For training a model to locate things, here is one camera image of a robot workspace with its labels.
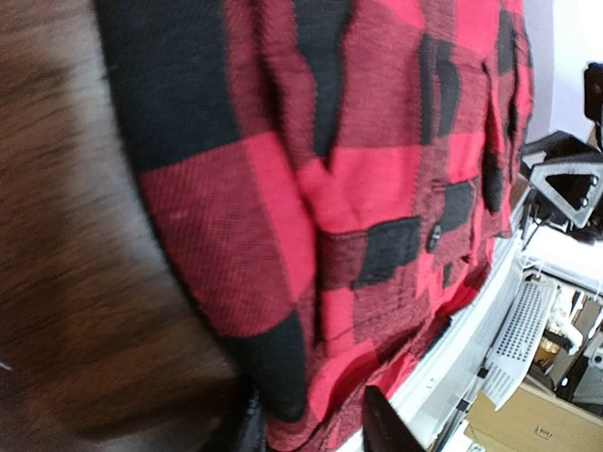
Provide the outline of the brown cardboard box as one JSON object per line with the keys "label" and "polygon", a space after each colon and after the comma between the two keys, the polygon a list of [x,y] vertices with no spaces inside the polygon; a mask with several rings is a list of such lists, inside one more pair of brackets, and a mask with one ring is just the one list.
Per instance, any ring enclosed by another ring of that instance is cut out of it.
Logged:
{"label": "brown cardboard box", "polygon": [[576,383],[569,379],[557,394],[528,375],[498,411],[479,395],[465,433],[487,451],[600,451],[602,418],[564,398]]}

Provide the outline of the red black plaid shirt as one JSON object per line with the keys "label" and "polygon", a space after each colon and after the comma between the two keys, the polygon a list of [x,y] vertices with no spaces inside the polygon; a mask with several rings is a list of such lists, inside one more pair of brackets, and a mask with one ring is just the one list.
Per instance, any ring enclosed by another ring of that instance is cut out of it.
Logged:
{"label": "red black plaid shirt", "polygon": [[275,451],[334,451],[488,277],[532,110],[520,1],[98,1],[129,163]]}

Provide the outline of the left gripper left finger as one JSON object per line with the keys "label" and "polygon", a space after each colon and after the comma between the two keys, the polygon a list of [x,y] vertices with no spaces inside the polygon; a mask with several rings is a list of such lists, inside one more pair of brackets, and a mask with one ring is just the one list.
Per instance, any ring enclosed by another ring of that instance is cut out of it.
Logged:
{"label": "left gripper left finger", "polygon": [[240,403],[229,413],[226,451],[261,452],[267,450],[266,426],[260,395],[251,386]]}

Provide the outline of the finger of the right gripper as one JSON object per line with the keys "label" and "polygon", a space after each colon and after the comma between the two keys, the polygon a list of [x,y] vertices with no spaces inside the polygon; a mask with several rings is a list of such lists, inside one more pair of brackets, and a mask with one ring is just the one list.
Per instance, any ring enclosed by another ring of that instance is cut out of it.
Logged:
{"label": "finger of the right gripper", "polygon": [[588,143],[563,132],[556,131],[522,146],[520,152],[523,163],[543,162],[547,158],[566,157],[594,150]]}
{"label": "finger of the right gripper", "polygon": [[602,199],[602,154],[579,153],[535,164],[530,183],[574,226],[584,228]]}

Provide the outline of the aluminium front rail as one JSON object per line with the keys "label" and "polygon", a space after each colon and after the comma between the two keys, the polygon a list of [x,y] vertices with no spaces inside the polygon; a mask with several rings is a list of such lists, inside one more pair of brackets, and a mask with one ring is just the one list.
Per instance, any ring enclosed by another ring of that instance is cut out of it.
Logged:
{"label": "aluminium front rail", "polygon": [[459,407],[479,392],[501,409],[528,374],[563,286],[602,297],[602,246],[584,245],[551,226],[530,225],[495,244],[490,276],[453,315],[390,402],[423,446],[442,446]]}

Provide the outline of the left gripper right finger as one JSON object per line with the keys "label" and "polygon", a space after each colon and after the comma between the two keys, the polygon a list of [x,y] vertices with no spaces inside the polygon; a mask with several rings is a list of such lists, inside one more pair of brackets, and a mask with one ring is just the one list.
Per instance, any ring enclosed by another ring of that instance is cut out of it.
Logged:
{"label": "left gripper right finger", "polygon": [[425,452],[377,386],[365,388],[362,421],[365,452]]}

